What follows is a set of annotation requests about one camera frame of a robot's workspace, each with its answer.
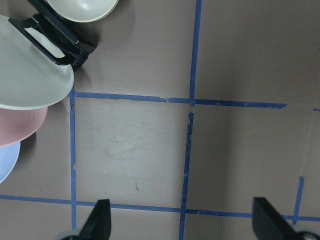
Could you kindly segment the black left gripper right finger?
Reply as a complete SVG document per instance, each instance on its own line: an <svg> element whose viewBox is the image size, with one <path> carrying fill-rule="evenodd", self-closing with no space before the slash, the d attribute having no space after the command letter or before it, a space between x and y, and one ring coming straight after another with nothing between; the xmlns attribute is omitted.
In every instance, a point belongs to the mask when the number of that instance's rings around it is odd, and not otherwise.
<svg viewBox="0 0 320 240"><path fill-rule="evenodd" d="M264 197L252 201L252 230L258 240L303 240Z"/></svg>

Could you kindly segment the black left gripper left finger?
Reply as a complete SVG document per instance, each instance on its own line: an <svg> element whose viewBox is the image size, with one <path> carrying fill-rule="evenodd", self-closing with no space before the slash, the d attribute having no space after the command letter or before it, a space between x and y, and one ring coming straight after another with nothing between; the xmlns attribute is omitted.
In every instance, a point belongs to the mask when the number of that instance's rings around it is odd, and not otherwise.
<svg viewBox="0 0 320 240"><path fill-rule="evenodd" d="M110 238L111 206L109 199L100 199L96 202L78 236L80 240L108 240Z"/></svg>

